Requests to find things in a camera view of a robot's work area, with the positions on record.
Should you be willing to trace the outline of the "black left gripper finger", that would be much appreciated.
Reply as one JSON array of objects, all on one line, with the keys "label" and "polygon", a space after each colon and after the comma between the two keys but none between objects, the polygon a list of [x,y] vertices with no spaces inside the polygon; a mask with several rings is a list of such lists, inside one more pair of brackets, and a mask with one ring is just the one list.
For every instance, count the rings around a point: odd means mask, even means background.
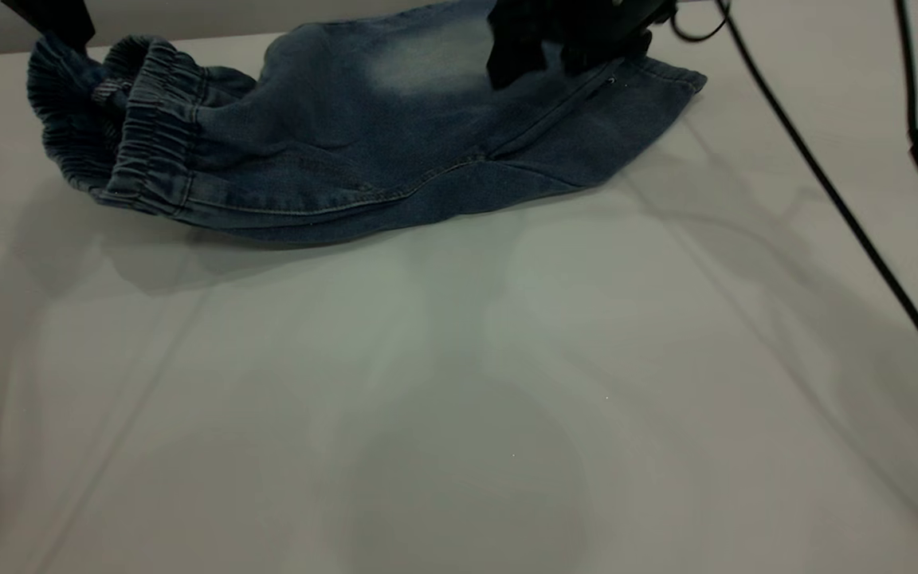
[{"label": "black left gripper finger", "polygon": [[52,36],[79,53],[87,53],[97,30],[86,2],[81,0],[3,0],[8,10],[41,36]]}]

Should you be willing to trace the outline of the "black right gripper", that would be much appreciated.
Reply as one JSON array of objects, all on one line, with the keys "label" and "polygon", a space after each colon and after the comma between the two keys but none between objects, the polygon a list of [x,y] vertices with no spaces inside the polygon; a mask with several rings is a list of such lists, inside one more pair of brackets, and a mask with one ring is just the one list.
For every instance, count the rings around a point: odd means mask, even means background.
[{"label": "black right gripper", "polygon": [[[498,1],[488,15],[492,50],[489,84],[503,90],[547,68],[543,37],[571,37],[560,54],[564,75],[575,77],[618,59],[646,55],[653,23],[669,18],[674,1]],[[621,37],[594,42],[591,37]]]}]

